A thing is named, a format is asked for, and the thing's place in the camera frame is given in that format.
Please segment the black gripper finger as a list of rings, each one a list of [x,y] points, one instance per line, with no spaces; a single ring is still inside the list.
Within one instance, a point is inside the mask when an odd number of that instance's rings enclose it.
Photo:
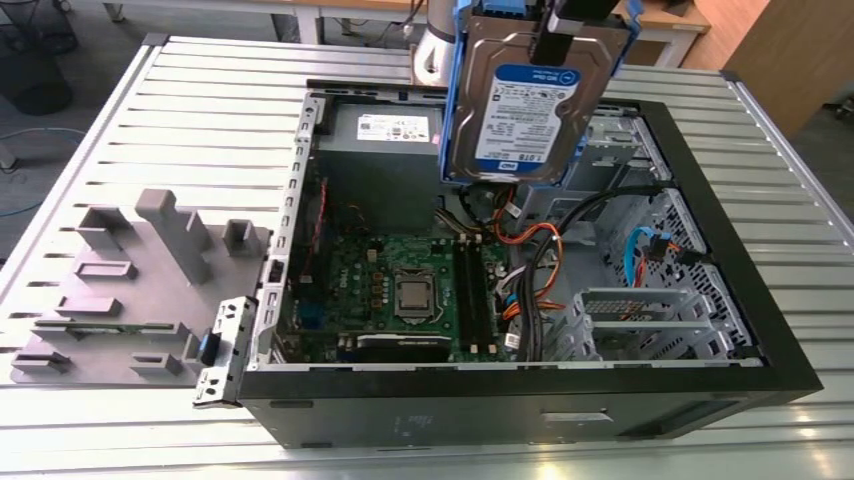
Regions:
[[[589,23],[605,21],[617,1],[537,1],[534,39],[529,59],[533,64],[564,64],[574,37]]]

